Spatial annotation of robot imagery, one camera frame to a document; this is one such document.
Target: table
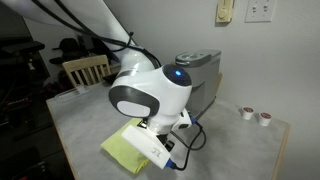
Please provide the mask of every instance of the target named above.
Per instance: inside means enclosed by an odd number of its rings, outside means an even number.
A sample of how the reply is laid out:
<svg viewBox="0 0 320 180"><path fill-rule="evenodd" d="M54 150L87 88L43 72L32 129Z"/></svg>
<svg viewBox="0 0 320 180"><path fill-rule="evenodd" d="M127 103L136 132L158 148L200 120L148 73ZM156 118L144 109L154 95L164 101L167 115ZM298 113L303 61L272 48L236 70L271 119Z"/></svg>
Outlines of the table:
<svg viewBox="0 0 320 180"><path fill-rule="evenodd" d="M207 144L202 150L190 153L185 171L161 170L150 162L138 175L133 175L100 148L130 117L112 107L107 84L96 84L89 89L67 101L47 100L75 179L273 180L277 177L290 125L273 119L268 127L262 127L255 118L243 120L240 107L220 99L200 119L207 133ZM192 127L177 133L187 140L196 131ZM172 159L180 167L185 154L186 148L176 142Z"/></svg>

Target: coffee pod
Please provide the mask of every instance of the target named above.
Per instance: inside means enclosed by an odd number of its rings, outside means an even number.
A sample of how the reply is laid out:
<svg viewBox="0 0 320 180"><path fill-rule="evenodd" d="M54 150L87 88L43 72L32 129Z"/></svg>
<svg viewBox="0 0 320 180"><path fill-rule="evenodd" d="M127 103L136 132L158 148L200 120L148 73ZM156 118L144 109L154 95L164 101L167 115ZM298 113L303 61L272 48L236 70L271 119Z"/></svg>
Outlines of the coffee pod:
<svg viewBox="0 0 320 180"><path fill-rule="evenodd" d="M245 120L250 120L253 114L253 109L250 107L242 108L242 118Z"/></svg>
<svg viewBox="0 0 320 180"><path fill-rule="evenodd" d="M259 119L258 119L259 124L261 126L268 126L271 121L271 118L272 118L271 115L268 113L260 113Z"/></svg>

